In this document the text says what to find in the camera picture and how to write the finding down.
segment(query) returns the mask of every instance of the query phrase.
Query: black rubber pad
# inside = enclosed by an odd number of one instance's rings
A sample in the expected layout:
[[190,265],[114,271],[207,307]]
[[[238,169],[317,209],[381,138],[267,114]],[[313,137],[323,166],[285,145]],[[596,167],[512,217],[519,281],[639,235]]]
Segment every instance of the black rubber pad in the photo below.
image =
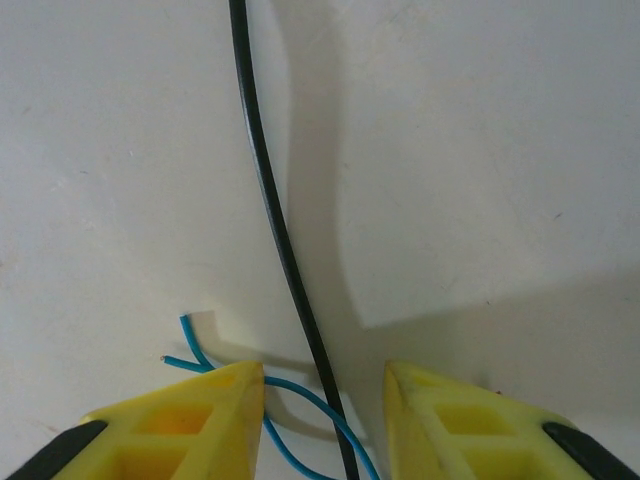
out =
[[106,427],[107,422],[94,420],[65,430],[7,480],[51,480]]

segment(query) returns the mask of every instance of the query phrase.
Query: rectangular hole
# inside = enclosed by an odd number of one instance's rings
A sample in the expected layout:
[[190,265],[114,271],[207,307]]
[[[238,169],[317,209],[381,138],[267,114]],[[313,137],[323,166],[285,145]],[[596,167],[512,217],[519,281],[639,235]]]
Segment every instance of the rectangular hole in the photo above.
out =
[[438,383],[432,381],[430,378],[423,377],[422,375],[413,375],[413,381],[422,387],[433,388],[439,386]]
[[134,430],[149,435],[195,435],[211,416],[210,405],[172,405],[155,410]]
[[464,452],[478,480],[555,480],[557,476],[528,450],[472,448]]
[[86,478],[89,480],[170,480],[186,451],[178,448],[122,448]]
[[436,405],[435,412],[454,435],[511,435],[513,431],[494,410],[477,405]]

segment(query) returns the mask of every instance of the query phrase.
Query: white surface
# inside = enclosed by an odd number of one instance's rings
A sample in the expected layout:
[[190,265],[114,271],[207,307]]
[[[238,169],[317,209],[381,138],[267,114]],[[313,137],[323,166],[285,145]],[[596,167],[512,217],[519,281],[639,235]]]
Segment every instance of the white surface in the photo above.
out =
[[[295,248],[383,467],[400,357],[566,414],[640,469],[638,4],[250,3]],[[211,352],[309,370],[226,2],[3,2],[0,238],[0,476],[186,378],[159,361],[186,353],[184,311],[207,312]],[[331,442],[285,438],[341,475]],[[266,441],[257,478],[298,477]]]

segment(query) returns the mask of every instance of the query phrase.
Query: cable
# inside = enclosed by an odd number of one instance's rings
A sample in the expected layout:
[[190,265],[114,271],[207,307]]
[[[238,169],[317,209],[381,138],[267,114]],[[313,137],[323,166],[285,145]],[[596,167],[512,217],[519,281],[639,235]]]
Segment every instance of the cable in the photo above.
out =
[[[258,95],[256,93],[253,64],[251,61],[251,43],[249,40],[249,27],[247,23],[247,6],[245,0],[229,0],[231,16],[231,31],[233,36],[233,51],[236,59],[236,72],[238,74],[238,86],[240,99],[244,111],[244,119],[249,135],[249,143],[253,150],[254,163],[260,181],[262,198],[267,209],[271,232],[278,249],[280,263],[289,284],[289,290],[298,311],[300,322],[307,337],[307,343],[311,355],[318,369],[320,383],[324,389],[329,406],[342,417],[344,409],[338,392],[338,386],[333,375],[331,363],[325,350],[318,325],[307,297],[307,292],[300,276],[300,270],[293,253],[293,247],[289,240],[287,225],[282,214],[280,199],[276,182],[269,161],[267,142],[262,129]],[[339,431],[336,425],[338,444],[342,453],[345,473],[348,480],[358,480],[358,465],[355,453],[348,440]]]
[[[167,365],[182,368],[185,370],[190,370],[196,373],[206,373],[211,370],[215,370],[216,368],[219,368],[221,365],[216,364],[216,362],[209,361],[209,359],[206,357],[206,355],[202,351],[202,348],[200,347],[200,344],[196,339],[195,332],[193,331],[193,327],[191,325],[191,320],[189,316],[188,315],[181,316],[180,324],[182,326],[182,331],[184,332],[185,339],[187,340],[187,344],[189,345],[191,352],[193,353],[194,357],[198,359],[200,363],[189,362],[187,360],[175,358],[170,355],[163,356],[162,357],[163,362],[166,363]],[[367,473],[369,474],[370,478],[373,480],[380,480],[380,477],[378,476],[378,473],[376,472],[375,467],[373,466],[373,463],[369,458],[369,455],[364,450],[364,447],[362,446],[362,444],[360,443],[356,435],[349,428],[346,421],[337,412],[335,412],[335,410],[333,410],[329,405],[327,405],[322,399],[320,399],[313,392],[302,387],[301,385],[290,382],[289,380],[284,380],[282,378],[265,376],[265,384],[278,387],[278,388],[284,388],[294,393],[297,393],[298,395],[305,397],[311,403],[313,403],[318,408],[320,408],[327,416],[331,418],[331,420],[334,422],[336,427],[339,428],[341,433],[345,435],[345,438],[347,438],[350,445],[353,446],[358,456],[361,458],[363,465],[365,466],[365,469],[367,470]],[[336,480],[331,477],[327,477],[326,475],[322,475],[321,473],[318,473],[314,470],[311,470],[309,467],[307,467],[302,462],[300,462],[300,460],[298,460],[293,455],[293,453],[291,453],[291,451],[287,448],[282,438],[278,434],[278,431],[276,430],[275,426],[273,425],[273,422],[269,418],[269,415],[266,412],[264,414],[263,424],[264,424],[265,430],[273,440],[276,448],[285,457],[287,462],[299,473],[301,473],[302,475],[304,475],[305,477],[311,480]]]

